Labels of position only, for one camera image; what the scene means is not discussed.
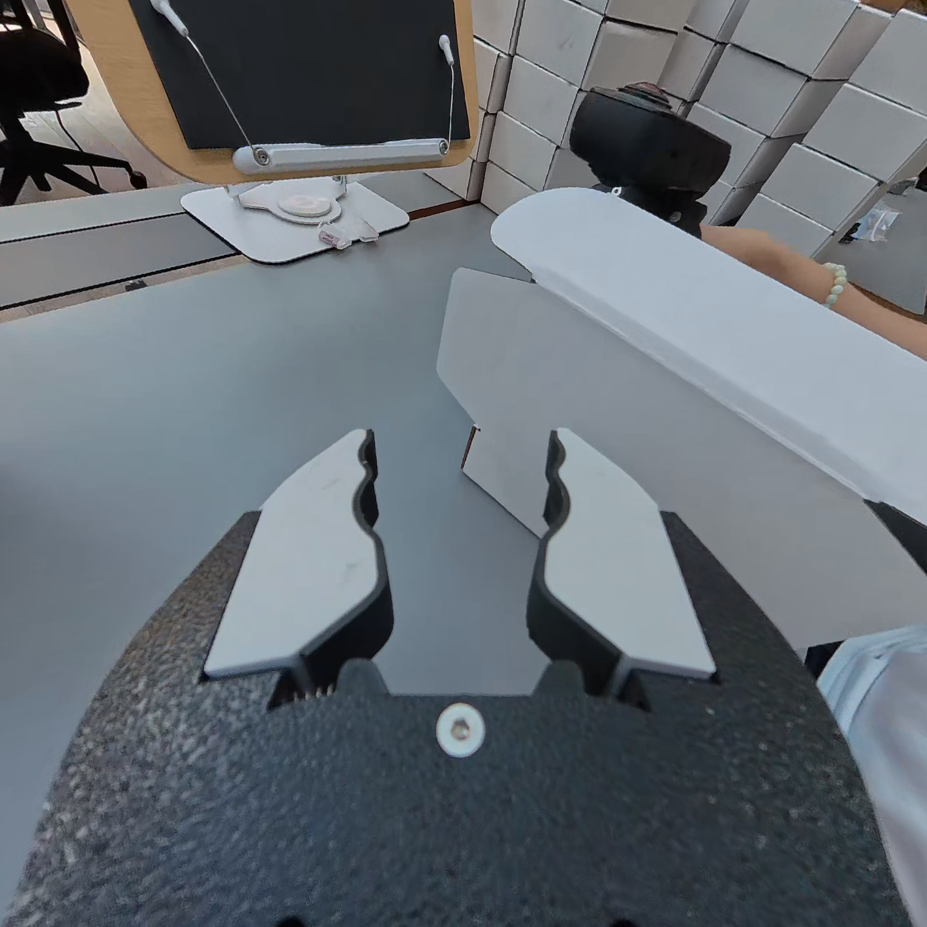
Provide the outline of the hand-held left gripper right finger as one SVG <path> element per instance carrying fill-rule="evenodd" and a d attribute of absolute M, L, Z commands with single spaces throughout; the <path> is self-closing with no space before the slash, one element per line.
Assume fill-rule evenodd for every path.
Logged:
<path fill-rule="evenodd" d="M 547 530 L 527 596 L 530 639 L 572 664 L 593 697 L 618 696 L 633 672 L 716 675 L 663 515 L 618 465 L 568 428 L 551 430 Z"/>

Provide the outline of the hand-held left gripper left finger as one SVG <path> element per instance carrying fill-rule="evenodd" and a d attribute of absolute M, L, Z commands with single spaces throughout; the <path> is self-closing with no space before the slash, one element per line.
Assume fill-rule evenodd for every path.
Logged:
<path fill-rule="evenodd" d="M 262 504 L 203 676 L 281 673 L 303 696 L 334 694 L 394 629 L 379 516 L 375 433 L 356 428 Z"/>

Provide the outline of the white cardboard box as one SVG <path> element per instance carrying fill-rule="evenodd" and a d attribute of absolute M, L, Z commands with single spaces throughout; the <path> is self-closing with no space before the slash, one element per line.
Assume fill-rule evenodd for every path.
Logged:
<path fill-rule="evenodd" d="M 925 623 L 924 361 L 612 194 L 534 194 L 491 235 L 533 282 L 451 278 L 472 481 L 540 535 L 564 426 L 796 649 Z"/>

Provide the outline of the person's right forearm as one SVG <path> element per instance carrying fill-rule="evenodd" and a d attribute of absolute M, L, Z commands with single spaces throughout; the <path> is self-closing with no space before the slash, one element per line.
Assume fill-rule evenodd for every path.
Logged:
<path fill-rule="evenodd" d="M 703 241 L 795 292 L 882 337 L 922 360 L 924 323 L 892 312 L 853 287 L 845 270 L 820 264 L 767 233 L 740 227 L 701 226 Z"/>

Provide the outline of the stack of white cardboard boxes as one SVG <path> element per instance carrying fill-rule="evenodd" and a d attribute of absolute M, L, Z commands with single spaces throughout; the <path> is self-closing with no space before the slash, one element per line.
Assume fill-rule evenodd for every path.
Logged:
<path fill-rule="evenodd" d="M 708 222 L 844 262 L 839 239 L 925 170 L 925 2 L 473 2 L 478 150 L 453 188 L 494 213 L 592 186 L 569 149 L 593 87 L 650 82 L 731 145 Z"/>

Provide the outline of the small clear plastic bag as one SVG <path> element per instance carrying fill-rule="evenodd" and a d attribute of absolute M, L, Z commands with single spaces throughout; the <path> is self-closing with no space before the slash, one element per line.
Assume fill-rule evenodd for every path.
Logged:
<path fill-rule="evenodd" d="M 886 200 L 878 201 L 859 221 L 855 222 L 839 239 L 842 245 L 854 241 L 885 242 L 900 211 Z"/>

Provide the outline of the person's white shirt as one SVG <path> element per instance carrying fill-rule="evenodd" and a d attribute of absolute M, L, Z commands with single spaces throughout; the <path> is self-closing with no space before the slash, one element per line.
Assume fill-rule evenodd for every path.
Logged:
<path fill-rule="evenodd" d="M 870 795 L 914 925 L 926 924 L 926 627 L 840 644 L 817 687 Z"/>

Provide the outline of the black panel on stand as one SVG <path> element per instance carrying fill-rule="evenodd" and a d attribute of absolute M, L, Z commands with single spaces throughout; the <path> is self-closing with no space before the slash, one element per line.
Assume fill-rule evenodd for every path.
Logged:
<path fill-rule="evenodd" d="M 132 1 L 188 148 L 470 136 L 451 1 Z"/>

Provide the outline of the tablet stand with black board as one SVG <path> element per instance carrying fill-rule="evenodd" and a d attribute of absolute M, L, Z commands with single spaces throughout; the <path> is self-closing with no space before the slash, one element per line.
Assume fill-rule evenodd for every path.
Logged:
<path fill-rule="evenodd" d="M 257 144 L 238 148 L 187 147 L 180 125 L 133 14 L 131 2 L 69 2 L 73 17 L 98 65 L 123 122 L 145 148 L 169 168 L 208 189 L 182 198 L 183 209 L 249 260 L 283 264 L 331 250 L 318 241 L 318 226 L 342 229 L 358 216 L 379 236 L 406 226 L 408 213 L 360 183 L 355 175 L 455 166 L 476 142 L 478 88 L 471 3 L 454 1 L 459 58 L 446 34 L 439 37 L 449 67 L 449 95 L 455 64 L 461 66 L 470 124 L 463 141 L 410 138 L 378 144 Z M 158 13 L 202 52 L 170 2 L 151 2 Z"/>

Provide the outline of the black office chair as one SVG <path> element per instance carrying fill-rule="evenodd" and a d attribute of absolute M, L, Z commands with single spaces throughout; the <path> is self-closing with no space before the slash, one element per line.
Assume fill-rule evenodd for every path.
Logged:
<path fill-rule="evenodd" d="M 124 159 L 91 154 L 75 141 L 71 147 L 35 140 L 23 125 L 31 113 L 60 112 L 79 106 L 89 91 L 78 47 L 35 28 L 3 31 L 1 35 L 1 205 L 12 206 L 28 180 L 42 192 L 56 178 L 89 195 L 105 189 L 96 168 L 123 169 L 133 189 L 147 189 L 145 175 Z M 87 167 L 88 179 L 74 170 Z"/>

